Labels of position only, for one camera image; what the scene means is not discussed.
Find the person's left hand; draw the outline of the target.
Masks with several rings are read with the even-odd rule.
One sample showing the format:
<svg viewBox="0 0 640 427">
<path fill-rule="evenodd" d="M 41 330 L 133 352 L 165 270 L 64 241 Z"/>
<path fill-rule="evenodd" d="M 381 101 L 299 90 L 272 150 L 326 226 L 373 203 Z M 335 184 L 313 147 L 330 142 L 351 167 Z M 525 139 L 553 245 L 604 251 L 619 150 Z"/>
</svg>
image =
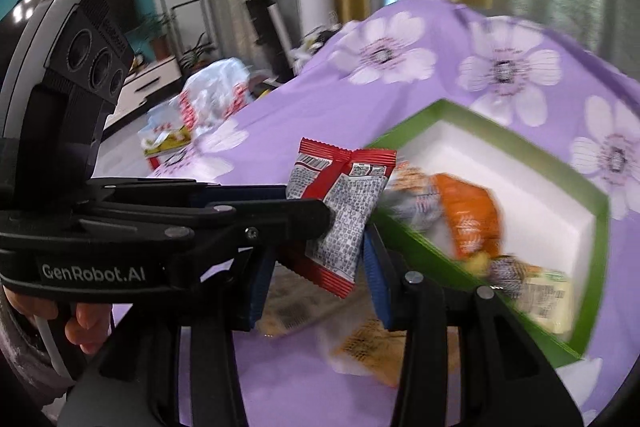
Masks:
<svg viewBox="0 0 640 427">
<path fill-rule="evenodd" d="M 36 326 L 37 319 L 54 320 L 58 308 L 53 301 L 25 296 L 4 288 L 4 295 L 15 311 Z M 105 303 L 77 303 L 72 317 L 65 324 L 67 340 L 86 355 L 95 355 L 107 340 L 111 328 L 111 305 Z"/>
</svg>

